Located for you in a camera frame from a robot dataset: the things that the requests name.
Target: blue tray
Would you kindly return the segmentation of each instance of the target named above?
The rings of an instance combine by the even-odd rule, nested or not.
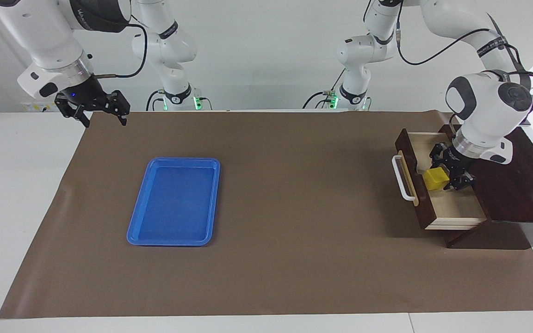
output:
[[[200,247],[213,235],[219,180],[213,158],[154,158],[139,190],[127,241]]]

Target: green led light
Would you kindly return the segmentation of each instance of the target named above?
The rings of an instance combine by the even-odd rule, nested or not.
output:
[[[339,103],[339,98],[335,96],[335,99],[333,99],[332,103],[330,103],[330,108],[336,108],[338,103]]]
[[[199,97],[194,98],[194,103],[197,110],[201,110],[201,108],[203,108],[203,102],[201,102],[201,99],[199,99]]]
[[[363,105],[361,106],[361,109],[364,111],[369,111],[370,107],[372,106],[372,98],[366,97],[366,100],[364,101]]]

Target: drawer handle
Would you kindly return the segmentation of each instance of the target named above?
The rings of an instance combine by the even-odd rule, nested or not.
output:
[[[406,188],[404,187],[404,180],[402,179],[402,176],[400,175],[400,170],[398,170],[398,160],[400,160],[400,165],[402,165],[402,172],[406,176],[406,181],[408,182],[409,190],[414,196],[409,196],[409,194],[406,192]],[[404,156],[402,156],[402,151],[398,152],[397,155],[394,155],[392,157],[392,166],[394,167],[394,173],[396,174],[396,181],[398,181],[398,187],[400,188],[400,193],[402,194],[402,198],[409,202],[413,202],[415,206],[419,206],[419,198],[416,196],[415,192],[415,186],[412,184],[412,180],[410,179],[410,174],[406,168],[406,162],[404,162]]]

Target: white table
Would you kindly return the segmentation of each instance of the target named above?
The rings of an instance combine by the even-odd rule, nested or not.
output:
[[[0,306],[82,133],[58,113],[0,113]],[[8,331],[521,333],[533,332],[533,311],[0,320]]]

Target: yellow block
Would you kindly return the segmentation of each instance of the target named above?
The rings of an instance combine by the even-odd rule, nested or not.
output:
[[[444,188],[449,182],[450,177],[443,168],[428,169],[423,173],[423,180],[427,186],[427,190],[434,191],[440,188]]]

